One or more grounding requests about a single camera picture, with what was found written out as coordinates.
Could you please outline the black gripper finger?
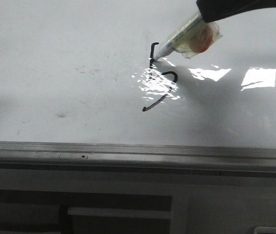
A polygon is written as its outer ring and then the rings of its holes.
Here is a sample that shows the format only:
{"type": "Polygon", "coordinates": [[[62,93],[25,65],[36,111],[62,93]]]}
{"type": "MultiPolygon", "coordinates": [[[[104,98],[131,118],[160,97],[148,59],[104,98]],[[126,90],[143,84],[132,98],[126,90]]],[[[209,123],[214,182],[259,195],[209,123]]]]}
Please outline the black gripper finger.
{"type": "Polygon", "coordinates": [[[205,22],[214,22],[257,9],[276,8],[276,0],[197,0],[205,22]]]}

